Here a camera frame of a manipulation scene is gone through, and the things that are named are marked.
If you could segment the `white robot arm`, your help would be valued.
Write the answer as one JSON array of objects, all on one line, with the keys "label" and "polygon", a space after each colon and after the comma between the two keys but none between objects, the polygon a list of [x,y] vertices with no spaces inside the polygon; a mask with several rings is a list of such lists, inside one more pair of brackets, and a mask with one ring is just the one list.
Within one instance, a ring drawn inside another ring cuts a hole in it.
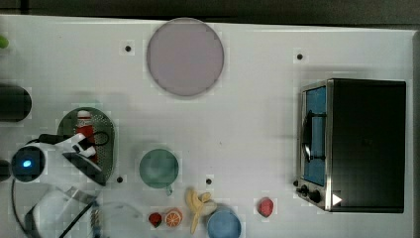
[{"label": "white robot arm", "polygon": [[13,155],[10,172],[16,181],[52,188],[25,215],[23,230],[30,238],[52,235],[73,206],[87,208],[95,200],[107,181],[91,161],[95,154],[95,145],[78,133],[71,137],[43,134]]}]

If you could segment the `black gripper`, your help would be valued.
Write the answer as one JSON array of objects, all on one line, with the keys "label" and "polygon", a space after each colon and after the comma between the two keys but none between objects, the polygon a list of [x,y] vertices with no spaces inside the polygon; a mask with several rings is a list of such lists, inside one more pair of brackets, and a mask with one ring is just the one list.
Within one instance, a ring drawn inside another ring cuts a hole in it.
[{"label": "black gripper", "polygon": [[90,142],[82,133],[78,133],[63,142],[62,155],[85,176],[97,184],[104,186],[106,177],[102,169],[93,163],[90,158],[96,155],[95,144]]}]

